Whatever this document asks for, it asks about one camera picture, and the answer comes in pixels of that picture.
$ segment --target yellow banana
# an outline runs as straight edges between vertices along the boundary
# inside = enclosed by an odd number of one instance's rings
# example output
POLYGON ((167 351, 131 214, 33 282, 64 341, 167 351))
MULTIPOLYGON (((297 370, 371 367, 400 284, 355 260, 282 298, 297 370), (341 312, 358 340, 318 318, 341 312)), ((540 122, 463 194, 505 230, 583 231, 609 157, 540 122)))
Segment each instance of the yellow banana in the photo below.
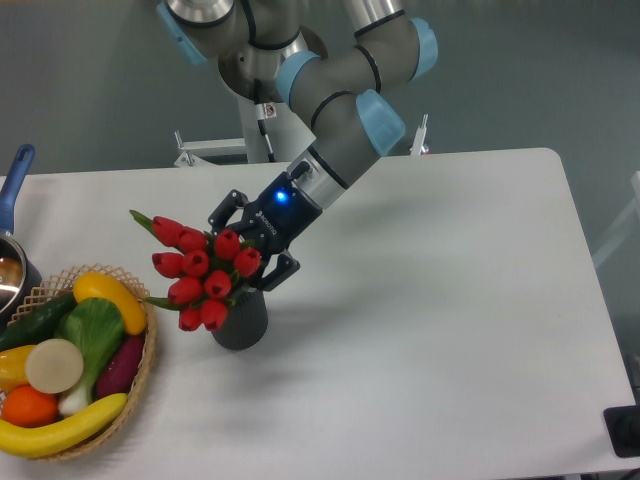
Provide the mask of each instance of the yellow banana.
POLYGON ((22 428, 0 420, 0 450, 19 457, 53 455, 99 432, 115 419, 127 403, 126 393, 115 393, 51 425, 22 428))

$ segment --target red tulip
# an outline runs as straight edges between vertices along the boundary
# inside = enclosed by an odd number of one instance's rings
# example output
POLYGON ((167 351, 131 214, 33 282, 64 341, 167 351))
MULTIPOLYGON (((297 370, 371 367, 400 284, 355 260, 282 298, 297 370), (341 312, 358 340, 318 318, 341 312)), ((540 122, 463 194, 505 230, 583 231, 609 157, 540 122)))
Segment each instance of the red tulip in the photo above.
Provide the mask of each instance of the red tulip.
POLYGON ((241 277, 250 277, 260 268, 260 252, 255 248, 245 248, 233 259, 233 266, 241 277))
POLYGON ((207 300, 200 309, 200 318, 204 328, 209 331, 217 330, 227 319, 227 306, 219 300, 207 300))
POLYGON ((174 305, 185 305, 202 296, 202 292, 200 280, 194 277, 182 277, 169 287, 167 298, 174 305))
POLYGON ((193 332, 197 330, 200 325, 202 325, 200 309, 194 310, 187 307, 180 312, 180 319, 178 321, 178 327, 180 330, 193 332))
POLYGON ((182 274, 182 255, 180 253, 154 253, 151 261, 155 269, 167 278, 178 278, 182 274))
POLYGON ((204 292, 210 298, 224 298, 231 291, 231 279, 227 272, 216 270, 204 281, 204 292))
POLYGON ((193 252, 194 250, 207 249, 207 237, 200 230, 191 227, 183 227, 178 236, 178 248, 183 253, 193 252))
POLYGON ((240 251, 240 239, 238 234, 228 228, 223 230, 216 237, 213 245, 216 255, 223 260, 233 260, 240 251))
POLYGON ((182 259, 182 270, 190 277, 201 277, 209 271, 209 257, 202 250, 193 250, 182 259))
POLYGON ((165 247, 177 247, 182 225, 169 218, 153 217, 153 232, 165 247))

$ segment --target orange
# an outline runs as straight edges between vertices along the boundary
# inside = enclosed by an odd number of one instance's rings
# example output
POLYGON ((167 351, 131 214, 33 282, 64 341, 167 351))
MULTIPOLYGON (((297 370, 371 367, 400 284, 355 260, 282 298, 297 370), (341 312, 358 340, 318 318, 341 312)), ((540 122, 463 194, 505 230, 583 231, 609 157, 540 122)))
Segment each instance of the orange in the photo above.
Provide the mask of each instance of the orange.
POLYGON ((58 399, 31 385, 11 391, 2 405, 2 419, 18 427, 43 427, 56 421, 58 399))

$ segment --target purple eggplant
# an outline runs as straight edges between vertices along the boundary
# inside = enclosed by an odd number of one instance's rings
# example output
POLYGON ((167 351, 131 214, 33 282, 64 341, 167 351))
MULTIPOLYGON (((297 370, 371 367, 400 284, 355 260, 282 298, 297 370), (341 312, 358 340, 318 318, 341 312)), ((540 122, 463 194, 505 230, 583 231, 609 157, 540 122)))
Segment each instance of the purple eggplant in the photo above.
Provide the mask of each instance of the purple eggplant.
POLYGON ((143 335, 125 339, 96 382, 96 400, 113 393, 129 393, 143 349, 143 335))

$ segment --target gray robot arm segment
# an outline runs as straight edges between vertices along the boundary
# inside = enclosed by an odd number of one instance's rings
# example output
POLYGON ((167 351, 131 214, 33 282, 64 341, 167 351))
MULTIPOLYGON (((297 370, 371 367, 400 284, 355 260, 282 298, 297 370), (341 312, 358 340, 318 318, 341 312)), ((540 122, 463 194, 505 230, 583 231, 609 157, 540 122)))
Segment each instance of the gray robot arm segment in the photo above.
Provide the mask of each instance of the gray robot arm segment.
POLYGON ((167 9, 197 50, 206 58, 257 47, 289 44, 299 32, 298 5, 277 0, 167 0, 167 9))
POLYGON ((433 32, 424 21, 408 20, 399 0, 346 0, 345 6, 358 28, 358 45, 338 60, 294 54, 282 65, 277 82, 280 96, 317 138, 303 158, 315 167, 313 157, 324 169, 315 176, 318 186, 308 176, 297 184, 321 208, 386 155, 404 133, 404 124, 377 95, 383 86, 410 81, 437 58, 433 32))

